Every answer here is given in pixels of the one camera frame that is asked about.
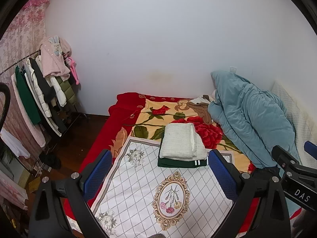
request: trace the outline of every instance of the red rose print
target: red rose print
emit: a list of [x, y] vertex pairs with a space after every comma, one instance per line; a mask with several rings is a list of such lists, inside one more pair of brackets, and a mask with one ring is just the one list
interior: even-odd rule
[[213, 126], [207, 125], [203, 122], [202, 118], [199, 116], [188, 117], [187, 120], [185, 119], [178, 119], [174, 122], [178, 123], [193, 123], [195, 126], [196, 132], [202, 139], [202, 142], [206, 149], [216, 149], [217, 144], [222, 140], [222, 129], [217, 125]]
[[166, 209], [166, 212], [167, 212], [168, 214], [173, 214], [174, 211], [175, 211], [175, 209], [174, 209], [173, 207], [168, 207], [168, 208]]
[[160, 114], [165, 114], [165, 112], [167, 110], [169, 110], [170, 108], [167, 106], [162, 106], [160, 109], [153, 109], [152, 110], [152, 114], [153, 115], [160, 115]]

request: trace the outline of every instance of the floral curtain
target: floral curtain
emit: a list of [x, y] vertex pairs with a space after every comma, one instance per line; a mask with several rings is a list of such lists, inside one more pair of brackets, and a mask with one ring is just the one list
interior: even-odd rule
[[27, 210], [27, 206], [25, 205], [25, 200], [28, 199], [26, 190], [17, 185], [2, 171], [0, 171], [0, 196], [21, 209]]
[[[48, 4], [49, 0], [29, 0], [11, 22], [0, 40], [0, 72], [38, 49], [40, 41], [45, 36], [44, 14]], [[20, 140], [31, 154], [28, 159], [19, 157], [20, 161], [31, 169], [42, 149], [27, 128], [17, 104], [11, 82], [14, 69], [15, 66], [0, 75], [0, 82], [6, 83], [11, 91], [10, 108], [4, 128]], [[3, 106], [4, 95], [2, 94], [0, 95], [1, 112]]]

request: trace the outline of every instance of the wooden floor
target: wooden floor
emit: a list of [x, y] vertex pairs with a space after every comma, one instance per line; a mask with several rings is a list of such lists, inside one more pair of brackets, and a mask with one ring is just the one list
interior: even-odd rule
[[[51, 180], [59, 180], [77, 172], [107, 118], [108, 116], [89, 114], [87, 121], [86, 118], [79, 117], [52, 152], [61, 160], [61, 168], [52, 169], [51, 172], [44, 171], [41, 178], [48, 176]], [[35, 194], [29, 192], [28, 185], [26, 191], [29, 197], [28, 214], [30, 215]]]

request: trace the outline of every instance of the teal comforter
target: teal comforter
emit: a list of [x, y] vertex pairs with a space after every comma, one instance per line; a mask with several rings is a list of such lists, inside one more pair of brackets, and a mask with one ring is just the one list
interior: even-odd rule
[[[277, 165], [271, 157], [275, 145], [280, 145], [300, 161], [294, 128], [286, 118], [286, 108], [278, 96], [260, 90], [247, 79], [230, 72], [214, 71], [211, 76], [217, 91], [208, 112], [256, 167]], [[288, 209], [292, 214], [298, 207], [290, 206], [289, 202]]]

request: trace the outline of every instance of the electrical outlet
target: electrical outlet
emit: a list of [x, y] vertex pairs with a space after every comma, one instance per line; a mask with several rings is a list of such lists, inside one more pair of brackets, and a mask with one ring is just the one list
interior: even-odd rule
[[237, 68], [230, 67], [230, 72], [235, 73], [235, 72], [236, 72], [236, 70], [237, 70]]

